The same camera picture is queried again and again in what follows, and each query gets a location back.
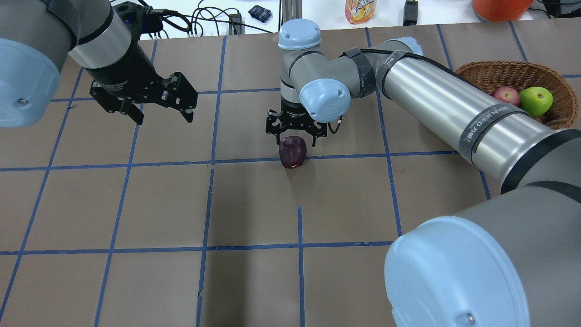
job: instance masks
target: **snack bag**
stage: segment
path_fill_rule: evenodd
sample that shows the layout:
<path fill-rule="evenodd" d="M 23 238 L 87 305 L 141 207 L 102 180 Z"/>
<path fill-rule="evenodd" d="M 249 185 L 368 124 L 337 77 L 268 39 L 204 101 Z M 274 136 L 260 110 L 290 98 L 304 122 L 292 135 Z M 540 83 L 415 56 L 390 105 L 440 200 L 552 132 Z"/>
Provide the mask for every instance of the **snack bag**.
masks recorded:
<path fill-rule="evenodd" d="M 376 0 L 345 0 L 345 18 L 351 24 L 365 23 L 375 13 Z"/>

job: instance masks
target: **wicker basket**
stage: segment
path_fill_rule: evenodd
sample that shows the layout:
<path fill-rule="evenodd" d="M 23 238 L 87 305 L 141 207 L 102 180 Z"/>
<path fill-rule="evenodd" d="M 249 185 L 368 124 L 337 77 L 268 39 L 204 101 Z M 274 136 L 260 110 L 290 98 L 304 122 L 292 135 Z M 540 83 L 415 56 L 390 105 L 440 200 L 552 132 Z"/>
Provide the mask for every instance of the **wicker basket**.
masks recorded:
<path fill-rule="evenodd" d="M 518 92 L 532 86 L 544 87 L 553 94 L 553 105 L 536 120 L 552 129 L 571 127 L 577 120 L 577 95 L 561 75 L 548 67 L 521 61 L 482 61 L 467 63 L 456 73 L 488 94 L 502 86 Z"/>

